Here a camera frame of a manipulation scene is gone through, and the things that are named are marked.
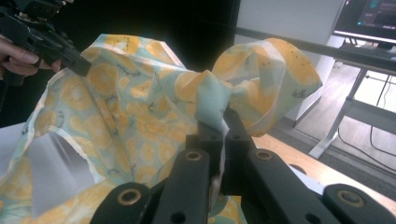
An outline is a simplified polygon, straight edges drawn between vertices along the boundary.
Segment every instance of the fabric fold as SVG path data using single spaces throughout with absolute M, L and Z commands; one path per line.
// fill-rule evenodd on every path
M 54 76 L 26 122 L 0 181 L 1 223 L 88 223 L 115 186 L 152 187 L 166 178 L 198 121 L 220 130 L 229 106 L 251 135 L 261 136 L 321 86 L 307 57 L 279 39 L 233 46 L 204 72 L 186 69 L 165 43 L 139 36 L 100 35 L 82 56 L 92 63 L 89 74 L 66 68 Z M 96 185 L 33 220 L 31 191 L 14 197 L 13 190 L 32 186 L 25 155 L 48 132 L 88 162 Z M 239 199 L 226 200 L 209 223 L 244 223 Z

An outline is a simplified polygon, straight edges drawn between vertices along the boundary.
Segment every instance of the floor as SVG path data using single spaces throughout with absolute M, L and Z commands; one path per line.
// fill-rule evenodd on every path
M 358 68 L 337 63 L 325 85 L 319 104 L 295 129 L 317 139 L 323 138 L 330 130 L 358 73 Z M 396 78 L 392 81 L 392 77 L 388 75 L 368 72 L 355 99 L 396 112 Z M 396 174 L 396 135 L 392 133 L 346 117 L 339 126 L 339 136 L 332 144 Z
M 336 63 L 319 103 L 294 128 L 281 120 L 270 134 L 308 153 L 330 130 L 359 71 Z M 385 85 L 387 78 L 369 72 L 355 98 L 396 112 L 396 77 L 393 80 L 390 77 Z M 396 201 L 395 146 L 396 135 L 344 118 L 339 136 L 318 160 Z

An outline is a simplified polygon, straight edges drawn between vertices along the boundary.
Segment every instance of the wooden surface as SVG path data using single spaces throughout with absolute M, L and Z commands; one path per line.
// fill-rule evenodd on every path
M 343 175 L 331 167 L 317 161 L 297 149 L 290 147 L 274 137 L 266 134 L 260 138 L 253 138 L 257 148 L 265 148 L 274 151 L 282 160 L 289 165 L 297 165 L 305 171 L 306 175 L 317 180 L 321 185 L 347 184 L 361 189 L 377 202 L 388 208 L 396 216 L 396 202 L 384 195 L 363 186 L 361 183 Z

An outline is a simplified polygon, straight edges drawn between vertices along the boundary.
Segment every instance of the black handheld device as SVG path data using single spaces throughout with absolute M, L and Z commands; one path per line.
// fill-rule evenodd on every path
M 0 35 L 16 46 L 28 49 L 41 60 L 52 64 L 61 60 L 80 76 L 86 76 L 91 64 L 80 56 L 66 34 L 56 29 L 50 19 L 67 3 L 73 0 L 2 0 L 0 2 Z M 0 83 L 0 111 L 8 86 L 20 86 L 25 76 L 6 72 Z

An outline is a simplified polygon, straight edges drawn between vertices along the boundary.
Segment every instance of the screw hole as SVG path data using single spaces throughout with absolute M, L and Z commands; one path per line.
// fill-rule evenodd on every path
M 201 158 L 202 158 L 202 155 L 200 153 L 198 153 L 198 152 L 195 152 L 195 151 L 189 152 L 186 155 L 186 159 L 188 161 L 198 161 Z
M 346 203 L 352 207 L 359 208 L 365 205 L 365 201 L 361 196 L 349 190 L 339 190 L 337 192 L 337 196 L 341 200 L 341 202 Z
M 256 152 L 256 157 L 262 161 L 269 161 L 272 159 L 272 155 L 265 152 L 265 151 L 258 151 Z
M 132 205 L 134 203 L 137 203 L 141 197 L 142 194 L 138 189 L 125 189 L 119 194 L 117 200 L 119 204 Z
M 320 224 L 321 223 L 320 218 L 318 218 L 317 216 L 315 216 L 315 215 L 313 215 L 311 213 L 306 214 L 305 215 L 305 219 L 309 223 L 312 223 L 312 224 Z
M 186 215 L 184 213 L 178 212 L 171 216 L 172 223 L 184 223 L 186 221 Z

